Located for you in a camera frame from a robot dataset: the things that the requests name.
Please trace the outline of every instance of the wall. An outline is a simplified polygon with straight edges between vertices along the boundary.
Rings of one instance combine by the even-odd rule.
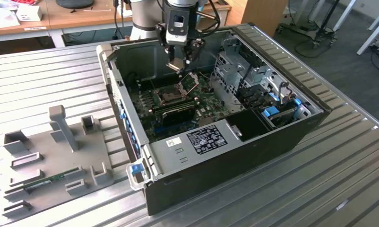
[[[343,5],[350,2],[351,0],[341,0]],[[379,0],[358,0],[354,9],[375,19],[379,16]]]

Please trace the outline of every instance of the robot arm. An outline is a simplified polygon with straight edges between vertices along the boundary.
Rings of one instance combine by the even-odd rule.
[[[206,45],[205,37],[214,34],[221,26],[221,18],[213,0],[209,0],[215,11],[215,16],[199,12],[199,6],[207,0],[133,0],[134,31],[133,39],[154,37],[137,35],[154,31],[161,45],[170,56],[167,64],[179,73],[185,73],[187,65],[194,62]],[[211,32],[197,30],[198,16],[211,18],[215,23],[206,30],[215,27]],[[182,48],[185,58],[175,57],[175,48]]]

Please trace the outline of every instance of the white label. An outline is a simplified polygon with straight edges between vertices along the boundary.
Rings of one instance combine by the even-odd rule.
[[[25,28],[25,31],[35,31],[35,30],[43,30],[46,29],[46,27],[29,27],[29,28]]]
[[[182,143],[182,139],[179,137],[177,137],[173,140],[167,141],[169,147],[173,147],[174,145],[181,144],[181,143]]]

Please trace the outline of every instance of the barcode label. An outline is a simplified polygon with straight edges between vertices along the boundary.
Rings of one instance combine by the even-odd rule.
[[[30,28],[25,28],[25,31],[34,31],[34,30],[43,30],[46,29],[46,27],[30,27]]]

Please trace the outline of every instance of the metal slatted table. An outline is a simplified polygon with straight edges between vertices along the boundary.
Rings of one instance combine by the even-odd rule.
[[[0,56],[0,134],[51,130],[42,116],[55,103],[66,106],[69,123],[94,114],[117,177],[113,186],[13,226],[379,226],[379,122],[257,27],[239,28],[334,112],[293,151],[153,217],[125,174],[129,157],[97,45]],[[7,158],[0,149],[0,186]]]

